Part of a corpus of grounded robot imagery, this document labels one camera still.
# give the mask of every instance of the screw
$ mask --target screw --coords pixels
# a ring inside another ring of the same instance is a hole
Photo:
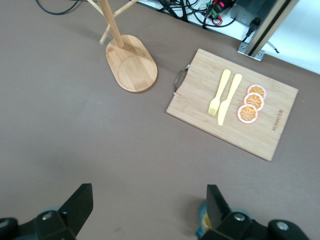
[[[246,219],[245,216],[243,216],[241,213],[236,213],[234,215],[234,218],[237,219],[240,222],[242,222],[242,221],[244,221]]]
[[[278,222],[276,223],[276,226],[277,226],[280,230],[283,230],[283,231],[289,230],[289,226],[288,226],[286,223],[284,223],[283,221],[278,221]]]
[[[42,220],[47,220],[52,217],[52,212],[48,212],[42,216]]]
[[[3,222],[0,222],[0,229],[1,229],[1,228],[4,228],[4,227],[7,226],[8,224],[9,224],[9,220],[8,220],[8,219],[4,220]]]

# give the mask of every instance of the plastic fork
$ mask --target plastic fork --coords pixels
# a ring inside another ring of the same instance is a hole
[[[231,71],[228,69],[223,70],[222,75],[221,75],[221,79],[220,79],[220,83],[219,83],[219,87],[218,87],[218,91],[216,92],[216,95],[214,97],[214,99],[211,100],[210,102],[210,106],[209,106],[209,110],[208,113],[210,115],[215,116],[216,113],[218,112],[219,106],[220,106],[220,98],[221,95],[226,87],[226,84],[229,80]]]

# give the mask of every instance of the wooden cutting board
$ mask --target wooden cutting board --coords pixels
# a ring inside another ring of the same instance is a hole
[[[231,71],[230,79],[221,96],[227,98],[232,78],[242,74],[222,126],[218,114],[208,114],[210,101],[215,97],[224,69]],[[258,118],[250,124],[242,123],[237,111],[244,104],[247,89],[252,84],[262,85],[267,92]],[[176,91],[166,112],[188,124],[216,136],[264,160],[271,161],[284,130],[298,90],[277,80],[199,49],[185,79]]]

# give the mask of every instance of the wooden rod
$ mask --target wooden rod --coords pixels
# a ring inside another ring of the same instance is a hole
[[[98,2],[99,2],[99,5],[101,6],[101,10],[103,12],[106,22],[111,25],[111,31],[112,31],[112,35],[116,45],[119,48],[122,48],[124,46],[124,42],[122,41],[117,23],[114,18],[114,14],[110,8],[108,0],[98,0]]]
[[[123,13],[125,10],[127,10],[128,8],[130,8],[131,6],[133,6],[136,2],[138,2],[138,0],[132,0],[130,2],[128,2],[126,5],[124,5],[123,7],[119,8],[117,11],[114,12],[113,17],[118,16],[119,14]],[[111,26],[108,25],[108,27],[106,28],[106,30],[104,31],[101,39],[100,39],[100,44],[103,45],[105,44],[105,41],[108,37],[108,34],[110,33],[111,30]]]
[[[99,43],[100,43],[101,45],[105,44],[105,41],[106,41],[106,39],[107,39],[108,34],[110,33],[110,31],[111,31],[111,25],[108,25],[108,26],[106,27],[106,30],[104,31],[101,39],[100,39],[100,42],[99,42]]]
[[[119,14],[122,14],[125,10],[130,8],[132,5],[134,5],[138,0],[131,0],[130,2],[126,3],[124,6],[120,7],[117,11],[114,12],[113,16],[116,17]]]
[[[90,3],[95,9],[98,10],[99,13],[103,16],[104,13],[102,12],[101,8],[93,1],[93,0],[87,0],[88,3]]]

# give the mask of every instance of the blue object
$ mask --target blue object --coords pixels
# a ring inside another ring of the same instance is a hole
[[[203,227],[202,222],[206,214],[207,214],[207,201],[204,201],[203,203],[201,203],[201,205],[198,208],[198,218],[200,221],[200,226],[195,232],[195,235],[197,236],[198,239],[200,239],[205,234],[205,229]]]

